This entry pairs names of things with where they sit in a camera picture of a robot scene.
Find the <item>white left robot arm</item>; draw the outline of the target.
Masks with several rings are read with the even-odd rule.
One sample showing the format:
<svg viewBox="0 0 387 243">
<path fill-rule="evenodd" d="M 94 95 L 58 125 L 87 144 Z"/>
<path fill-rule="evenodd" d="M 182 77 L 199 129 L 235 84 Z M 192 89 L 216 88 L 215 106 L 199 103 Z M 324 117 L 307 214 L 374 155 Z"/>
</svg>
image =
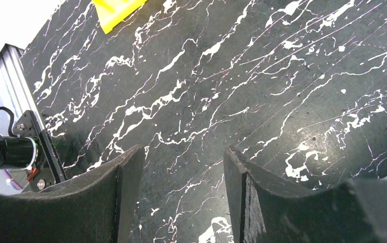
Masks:
<svg viewBox="0 0 387 243">
<path fill-rule="evenodd" d="M 31 170 L 38 157 L 38 141 L 31 137 L 17 137 L 12 132 L 14 123 L 13 112 L 0 106 L 9 117 L 8 136 L 0 135 L 0 169 Z"/>
</svg>

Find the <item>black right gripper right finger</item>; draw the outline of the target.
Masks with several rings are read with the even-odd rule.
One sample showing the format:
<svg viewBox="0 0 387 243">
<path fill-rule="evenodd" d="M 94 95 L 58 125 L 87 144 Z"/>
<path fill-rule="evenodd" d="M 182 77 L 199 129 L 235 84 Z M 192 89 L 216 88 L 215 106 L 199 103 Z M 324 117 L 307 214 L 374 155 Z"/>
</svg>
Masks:
<svg viewBox="0 0 387 243">
<path fill-rule="evenodd" d="M 234 242 L 387 242 L 387 180 L 310 190 L 224 150 Z"/>
</svg>

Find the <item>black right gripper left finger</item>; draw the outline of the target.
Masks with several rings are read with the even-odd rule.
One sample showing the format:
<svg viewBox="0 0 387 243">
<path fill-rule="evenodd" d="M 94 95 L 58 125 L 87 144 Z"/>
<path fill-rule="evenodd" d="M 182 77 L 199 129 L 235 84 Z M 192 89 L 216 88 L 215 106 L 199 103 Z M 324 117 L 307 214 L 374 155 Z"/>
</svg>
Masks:
<svg viewBox="0 0 387 243">
<path fill-rule="evenodd" d="M 145 150 L 41 192 L 0 194 L 0 242 L 128 242 Z"/>
</svg>

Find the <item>yellow test tube rack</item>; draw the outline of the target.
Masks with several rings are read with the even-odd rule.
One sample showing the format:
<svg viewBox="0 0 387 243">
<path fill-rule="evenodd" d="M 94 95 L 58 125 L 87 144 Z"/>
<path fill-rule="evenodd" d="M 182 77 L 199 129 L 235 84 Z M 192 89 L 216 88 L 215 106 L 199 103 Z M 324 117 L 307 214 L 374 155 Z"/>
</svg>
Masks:
<svg viewBox="0 0 387 243">
<path fill-rule="evenodd" d="M 100 27 L 108 34 L 147 0 L 91 0 L 91 2 L 95 6 Z"/>
</svg>

